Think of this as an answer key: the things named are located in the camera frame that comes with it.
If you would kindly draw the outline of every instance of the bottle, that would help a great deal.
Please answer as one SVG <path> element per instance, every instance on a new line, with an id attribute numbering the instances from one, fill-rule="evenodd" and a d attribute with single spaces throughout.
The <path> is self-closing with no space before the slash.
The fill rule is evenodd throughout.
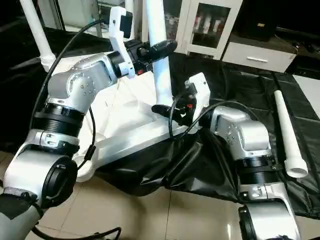
<path id="1" fill-rule="evenodd" d="M 201 14 L 199 16 L 195 17 L 194 26 L 193 26 L 193 32 L 194 33 L 199 30 L 201 20 L 202 20 L 202 15 Z"/>
<path id="2" fill-rule="evenodd" d="M 219 19 L 215 20 L 214 25 L 213 25 L 213 29 L 212 29 L 213 35 L 217 34 L 217 32 L 219 31 L 220 25 L 221 25 L 221 20 L 219 20 Z"/>
<path id="3" fill-rule="evenodd" d="M 208 34 L 209 28 L 210 28 L 210 24 L 211 24 L 211 15 L 208 14 L 205 17 L 204 24 L 203 24 L 203 33 L 204 34 Z"/>

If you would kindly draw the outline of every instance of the white pole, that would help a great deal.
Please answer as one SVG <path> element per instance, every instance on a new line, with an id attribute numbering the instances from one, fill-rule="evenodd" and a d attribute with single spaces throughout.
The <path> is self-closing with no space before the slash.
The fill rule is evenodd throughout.
<path id="1" fill-rule="evenodd" d="M 284 97 L 279 90 L 274 92 L 274 97 L 286 155 L 286 160 L 284 161 L 286 173 L 292 178 L 303 178 L 308 175 L 308 167 L 305 160 L 301 157 Z"/>
<path id="2" fill-rule="evenodd" d="M 38 18 L 35 6 L 32 0 L 20 0 L 26 20 L 30 26 L 35 43 L 40 52 L 41 64 L 46 72 L 49 71 L 51 65 L 56 60 L 56 56 L 52 53 L 44 30 Z"/>
<path id="3" fill-rule="evenodd" d="M 150 45 L 153 46 L 167 40 L 163 0 L 146 0 Z M 156 104 L 171 106 L 171 78 L 169 58 L 153 63 Z"/>

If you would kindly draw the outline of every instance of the white drawer unit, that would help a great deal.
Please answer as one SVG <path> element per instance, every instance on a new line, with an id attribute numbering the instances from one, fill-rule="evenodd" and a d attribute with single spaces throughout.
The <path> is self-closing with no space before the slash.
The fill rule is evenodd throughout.
<path id="1" fill-rule="evenodd" d="M 230 42 L 223 61 L 284 73 L 295 57 L 294 53 Z"/>

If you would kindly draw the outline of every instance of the black tablecloth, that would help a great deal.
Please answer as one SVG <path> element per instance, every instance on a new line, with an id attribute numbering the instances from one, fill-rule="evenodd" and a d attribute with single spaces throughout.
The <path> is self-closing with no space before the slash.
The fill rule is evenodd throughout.
<path id="1" fill-rule="evenodd" d="M 47 28 L 52 51 L 57 54 L 74 35 Z M 0 149 L 14 152 L 28 132 L 31 111 L 46 73 L 25 21 L 0 28 L 2 115 Z M 67 53 L 77 56 L 111 50 L 108 39 L 83 34 Z M 320 219 L 320 121 L 295 79 L 220 61 L 175 53 L 170 56 L 172 92 L 177 95 L 184 81 L 203 72 L 208 81 L 210 103 L 228 99 L 250 107 L 266 125 L 273 154 L 283 165 L 286 158 L 273 93 L 280 89 L 288 106 L 302 157 L 309 174 L 294 179 L 279 171 L 294 211 L 299 216 Z M 239 202 L 234 162 L 224 141 L 202 129 L 183 142 L 165 140 L 98 169 L 98 176 L 120 190 L 144 196 L 157 188 L 189 192 Z"/>

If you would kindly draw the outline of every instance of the black cable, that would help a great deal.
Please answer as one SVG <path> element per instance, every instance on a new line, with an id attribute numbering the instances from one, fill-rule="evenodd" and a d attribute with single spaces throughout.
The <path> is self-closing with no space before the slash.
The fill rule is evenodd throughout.
<path id="1" fill-rule="evenodd" d="M 32 228 L 32 232 L 37 235 L 39 238 L 42 238 L 44 240 L 97 240 L 99 238 L 103 238 L 107 235 L 113 234 L 117 232 L 114 240 L 118 240 L 121 234 L 121 227 L 116 227 L 114 229 L 111 229 L 109 231 L 103 232 L 103 233 L 96 233 L 90 236 L 84 236 L 84 237 L 78 237 L 78 238 L 59 238 L 59 237 L 53 237 L 45 234 L 44 232 L 40 231 L 38 228 L 34 227 Z"/>
<path id="2" fill-rule="evenodd" d="M 168 128 L 169 128 L 169 136 L 171 139 L 174 139 L 174 133 L 173 133 L 173 130 L 172 130 L 172 118 L 174 116 L 174 111 L 176 109 L 176 105 L 179 101 L 179 99 L 184 95 L 184 92 L 181 92 L 178 94 L 178 96 L 176 96 L 173 100 L 173 103 L 172 103 L 172 106 L 171 106 L 171 109 L 170 109 L 170 114 L 169 114 L 169 118 L 168 118 Z"/>
<path id="3" fill-rule="evenodd" d="M 32 125 L 33 125 L 33 120 L 34 120 L 34 115 L 37 111 L 37 108 L 38 108 L 38 105 L 39 105 L 39 102 L 40 102 L 40 99 L 42 98 L 43 94 L 44 94 L 44 90 L 46 88 L 46 86 L 48 85 L 48 82 L 51 78 L 51 75 L 52 73 L 54 72 L 54 70 L 56 69 L 58 63 L 60 62 L 60 60 L 62 59 L 63 55 L 65 54 L 65 52 L 70 48 L 70 46 L 75 42 L 76 38 L 82 34 L 83 32 L 85 32 L 87 29 L 93 27 L 94 25 L 96 24 L 100 24 L 100 23 L 103 23 L 104 20 L 103 19 L 99 19 L 99 20 L 96 20 L 96 21 L 93 21 L 91 23 L 89 23 L 88 25 L 84 26 L 83 28 L 80 29 L 80 31 L 78 31 L 72 38 L 71 40 L 67 43 L 67 45 L 63 48 L 63 50 L 60 52 L 60 54 L 58 55 L 58 57 L 55 59 L 54 63 L 52 64 L 50 70 L 48 71 L 44 81 L 43 81 L 43 84 L 42 84 L 42 87 L 40 89 L 40 92 L 35 100 L 35 104 L 34 104 L 34 107 L 33 107 L 33 110 L 32 110 L 32 114 L 31 114 L 31 119 L 30 119 L 30 124 L 29 124 L 29 131 L 32 129 Z"/>
<path id="4" fill-rule="evenodd" d="M 94 151 L 96 149 L 95 147 L 95 141 L 96 141 L 96 121 L 95 121 L 95 118 L 94 118 L 94 113 L 92 112 L 92 109 L 91 107 L 89 107 L 89 113 L 90 113 L 90 116 L 91 116 L 91 120 L 92 120 L 92 143 L 91 145 L 89 146 L 88 150 L 86 151 L 86 154 L 84 156 L 84 160 L 83 162 L 78 166 L 78 170 L 80 168 L 82 168 L 83 165 L 85 165 L 85 163 L 91 159 L 92 155 L 94 154 Z"/>
<path id="5" fill-rule="evenodd" d="M 240 102 L 237 102 L 237 101 L 233 101 L 233 100 L 227 100 L 227 101 L 221 101 L 221 102 L 218 102 L 216 104 L 213 104 L 213 105 L 210 105 L 208 106 L 195 120 L 194 122 L 179 136 L 178 140 L 181 140 L 184 136 L 186 136 L 190 130 L 197 124 L 197 122 L 199 122 L 199 120 L 204 116 L 206 115 L 209 111 L 211 111 L 212 109 L 220 106 L 220 105 L 223 105 L 223 104 L 237 104 L 237 105 L 240 105 L 242 106 L 243 108 L 245 108 L 252 116 L 255 117 L 255 119 L 259 122 L 261 122 L 258 118 L 258 116 L 250 109 L 248 108 L 246 105 L 240 103 Z"/>

